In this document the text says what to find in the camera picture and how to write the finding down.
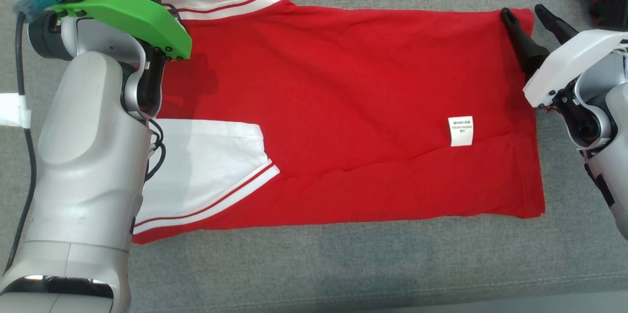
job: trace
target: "gray table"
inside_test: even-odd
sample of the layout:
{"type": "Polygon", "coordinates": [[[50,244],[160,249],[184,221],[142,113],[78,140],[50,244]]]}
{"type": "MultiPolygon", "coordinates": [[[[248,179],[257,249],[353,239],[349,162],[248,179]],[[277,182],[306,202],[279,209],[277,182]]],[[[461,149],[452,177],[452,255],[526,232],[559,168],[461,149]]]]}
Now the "gray table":
{"type": "MultiPolygon", "coordinates": [[[[16,90],[10,7],[0,12],[0,92],[16,90]]],[[[480,11],[544,3],[578,29],[590,0],[292,0],[296,4],[480,11]]],[[[558,43],[537,23],[534,38],[558,43]]],[[[25,53],[38,136],[63,62],[25,53]]],[[[131,251],[135,313],[314,312],[628,288],[628,243],[557,117],[538,115],[547,214],[198,231],[131,251]]],[[[22,131],[0,128],[0,260],[26,195],[22,131]]]]}

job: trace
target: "red t-shirt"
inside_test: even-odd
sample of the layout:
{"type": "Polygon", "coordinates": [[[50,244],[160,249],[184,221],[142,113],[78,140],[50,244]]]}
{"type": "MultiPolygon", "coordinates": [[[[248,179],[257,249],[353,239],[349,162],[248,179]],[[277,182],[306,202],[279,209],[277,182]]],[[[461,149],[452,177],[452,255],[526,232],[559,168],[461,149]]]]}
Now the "red t-shirt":
{"type": "MultiPolygon", "coordinates": [[[[513,12],[530,33],[531,11],[513,12]]],[[[195,211],[193,221],[145,220],[162,222],[134,242],[199,229],[545,211],[534,111],[498,11],[280,0],[184,24],[192,56],[168,63],[158,117],[258,125],[280,173],[203,219],[195,211]],[[452,147],[448,118],[459,116],[473,118],[472,144],[452,147]]]]}

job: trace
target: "red shirt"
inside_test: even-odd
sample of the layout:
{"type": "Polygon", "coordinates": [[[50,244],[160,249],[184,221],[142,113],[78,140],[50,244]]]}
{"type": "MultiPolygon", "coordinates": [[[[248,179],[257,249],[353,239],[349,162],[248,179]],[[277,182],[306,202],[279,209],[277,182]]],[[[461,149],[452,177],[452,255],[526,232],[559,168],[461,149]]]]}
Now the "red shirt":
{"type": "MultiPolygon", "coordinates": [[[[532,13],[513,12],[531,32],[532,13]]],[[[199,229],[545,211],[534,111],[498,11],[281,0],[184,24],[192,56],[168,64],[159,118],[259,125],[281,172],[217,214],[172,217],[173,226],[134,242],[199,229]],[[448,118],[458,116],[473,117],[469,146],[450,145],[448,118]]]]}

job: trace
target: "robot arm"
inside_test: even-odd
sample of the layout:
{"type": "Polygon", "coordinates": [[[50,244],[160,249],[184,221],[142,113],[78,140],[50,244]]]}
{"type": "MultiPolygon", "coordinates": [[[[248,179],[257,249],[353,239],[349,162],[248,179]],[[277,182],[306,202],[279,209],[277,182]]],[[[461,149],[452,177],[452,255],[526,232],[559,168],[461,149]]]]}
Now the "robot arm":
{"type": "Polygon", "coordinates": [[[0,280],[0,312],[123,313],[148,122],[164,63],[188,58],[191,39],[159,0],[63,0],[54,9],[29,20],[29,39],[41,56],[71,62],[41,132],[32,222],[0,280]]]}
{"type": "Polygon", "coordinates": [[[628,239],[628,31],[608,27],[578,33],[544,6],[536,6],[535,11],[562,44],[551,54],[521,31],[508,9],[502,10],[529,79],[525,98],[533,107],[558,112],[563,118],[587,174],[628,239]]]}

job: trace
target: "red stripe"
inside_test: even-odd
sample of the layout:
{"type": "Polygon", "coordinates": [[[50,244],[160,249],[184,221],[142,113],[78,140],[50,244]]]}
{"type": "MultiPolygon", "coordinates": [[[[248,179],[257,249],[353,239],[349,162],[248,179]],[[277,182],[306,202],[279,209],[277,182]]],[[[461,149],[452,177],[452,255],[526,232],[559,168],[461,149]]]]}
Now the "red stripe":
{"type": "Polygon", "coordinates": [[[274,166],[274,163],[271,163],[270,165],[266,166],[264,169],[260,170],[256,175],[254,175],[253,177],[251,177],[248,181],[246,181],[245,183],[240,184],[240,186],[238,186],[238,188],[235,188],[234,190],[230,191],[227,195],[225,195],[224,197],[220,198],[220,200],[218,200],[216,203],[213,203],[212,205],[208,206],[207,208],[204,208],[203,210],[199,210],[193,214],[189,214],[189,215],[183,215],[183,216],[175,216],[175,217],[155,217],[154,219],[148,219],[146,221],[142,221],[139,224],[135,224],[135,227],[141,225],[141,224],[145,224],[145,223],[149,223],[151,221],[157,221],[157,220],[175,220],[175,219],[185,219],[186,217],[191,217],[197,214],[200,214],[206,210],[209,210],[210,208],[213,208],[214,206],[218,205],[220,202],[222,202],[223,200],[227,199],[229,196],[233,195],[233,193],[237,192],[238,190],[242,189],[245,185],[251,183],[253,180],[257,179],[260,175],[264,174],[264,172],[266,172],[267,170],[269,170],[269,168],[271,168],[272,166],[274,166]]]}
{"type": "Polygon", "coordinates": [[[230,7],[246,5],[246,4],[249,4],[250,2],[254,2],[254,1],[256,1],[256,0],[247,0],[247,1],[239,2],[237,4],[231,4],[231,5],[226,5],[226,6],[222,6],[222,7],[216,7],[214,9],[210,9],[210,10],[194,10],[194,9],[185,9],[185,8],[177,9],[177,10],[179,10],[180,13],[182,11],[187,11],[189,13],[208,14],[208,13],[213,13],[214,11],[218,11],[218,10],[222,10],[222,9],[229,9],[230,7]]]}

